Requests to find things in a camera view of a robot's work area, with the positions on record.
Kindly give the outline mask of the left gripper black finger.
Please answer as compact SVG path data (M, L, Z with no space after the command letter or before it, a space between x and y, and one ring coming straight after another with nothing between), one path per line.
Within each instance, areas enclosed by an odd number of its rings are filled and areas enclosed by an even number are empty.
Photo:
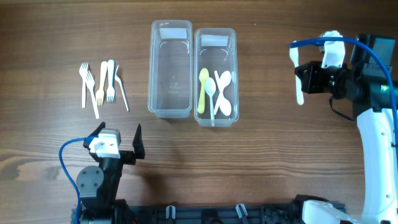
M136 159L144 159L145 158L145 149L144 143L142 140L142 127L138 124L134 139L132 142L132 146L134 148L134 153L136 155Z
M90 134L88 135L85 140L83 141L83 147L89 147L92 139L97 136L100 131L105 128L105 122L101 122L100 125Z

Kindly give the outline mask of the yellow plastic fork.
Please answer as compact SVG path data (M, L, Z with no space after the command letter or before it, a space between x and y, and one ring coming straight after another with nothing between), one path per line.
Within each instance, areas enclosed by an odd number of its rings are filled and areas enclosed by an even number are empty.
M100 66L99 87L96 91L96 102L98 106L101 106L104 101L104 84L106 81L107 70L108 63L107 61L103 61Z

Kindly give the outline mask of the pale blue plastic fork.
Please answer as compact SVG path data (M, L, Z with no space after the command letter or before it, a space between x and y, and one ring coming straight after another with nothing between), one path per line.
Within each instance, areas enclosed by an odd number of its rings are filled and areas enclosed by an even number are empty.
M107 102L113 102L115 100L115 89L114 89L114 68L115 61L108 60L108 88L106 91Z

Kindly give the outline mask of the thin white plastic fork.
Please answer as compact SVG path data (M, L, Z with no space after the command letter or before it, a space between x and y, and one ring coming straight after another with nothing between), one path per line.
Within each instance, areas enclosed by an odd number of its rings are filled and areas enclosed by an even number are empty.
M114 79L119 83L119 87L121 89L121 93L122 93L122 96L123 96L123 100L124 100L124 104L125 104L126 110L127 110L127 112L130 112L129 104L128 104L128 101L127 101L127 98L126 98L126 94L125 94L125 91L124 91L124 87L123 87L123 81L121 80L120 76L118 75L118 72L119 72L119 65L116 67L116 71L115 71L115 74L114 74Z

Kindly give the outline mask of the thin-handled white spoon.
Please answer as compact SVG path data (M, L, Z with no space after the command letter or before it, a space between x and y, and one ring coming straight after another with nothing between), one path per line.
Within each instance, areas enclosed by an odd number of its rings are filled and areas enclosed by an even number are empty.
M215 126L215 113L214 113L214 103L213 103L213 95L216 91L216 83L214 79L208 78L205 82L205 91L210 98L210 119L211 125Z

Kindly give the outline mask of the clear plastic container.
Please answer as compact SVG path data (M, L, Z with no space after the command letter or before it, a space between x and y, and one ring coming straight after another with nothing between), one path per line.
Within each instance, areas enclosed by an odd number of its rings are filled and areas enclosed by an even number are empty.
M239 72L236 32L232 28L201 28L195 32L195 59L194 59L194 117L203 127L230 127L239 119ZM229 72L231 81L228 85L222 84L213 95L214 117L210 112L210 97L204 94L204 112L199 112L199 98L201 81L200 71L207 69L213 80L222 79L222 73ZM225 115L216 104L219 92L223 92L231 104L231 113Z
M192 97L192 23L154 21L150 36L148 110L158 118L187 118Z

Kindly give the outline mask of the yellow plastic spoon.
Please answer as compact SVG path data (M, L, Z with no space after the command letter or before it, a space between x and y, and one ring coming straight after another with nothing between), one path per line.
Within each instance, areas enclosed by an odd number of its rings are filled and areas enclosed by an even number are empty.
M209 71L207 68L202 68L199 73L199 81L201 83L200 94L198 99L198 113L202 114L205 112L205 83L209 78Z

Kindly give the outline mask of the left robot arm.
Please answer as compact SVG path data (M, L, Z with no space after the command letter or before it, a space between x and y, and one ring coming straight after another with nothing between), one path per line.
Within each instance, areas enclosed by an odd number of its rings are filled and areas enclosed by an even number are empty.
M83 147L98 163L87 166L76 178L79 199L72 210L71 223L138 223L125 199L117 199L123 166L135 165L145 158L141 125L137 126L133 150L120 150L121 134L102 122L86 139Z

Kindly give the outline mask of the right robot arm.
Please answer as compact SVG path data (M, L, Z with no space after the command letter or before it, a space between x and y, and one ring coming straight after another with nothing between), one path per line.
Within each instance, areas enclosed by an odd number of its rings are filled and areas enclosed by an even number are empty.
M350 121L363 144L365 196L361 219L320 198L298 195L290 215L302 223L397 223L397 82L391 76L395 40L371 34L355 39L328 31L289 44L296 99L331 94L353 104Z

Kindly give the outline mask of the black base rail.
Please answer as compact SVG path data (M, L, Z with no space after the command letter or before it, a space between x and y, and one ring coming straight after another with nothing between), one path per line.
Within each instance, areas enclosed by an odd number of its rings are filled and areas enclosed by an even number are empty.
M167 207L135 206L129 207L126 213L99 215L80 212L80 223L303 223L297 208L288 203L245 206L219 207Z

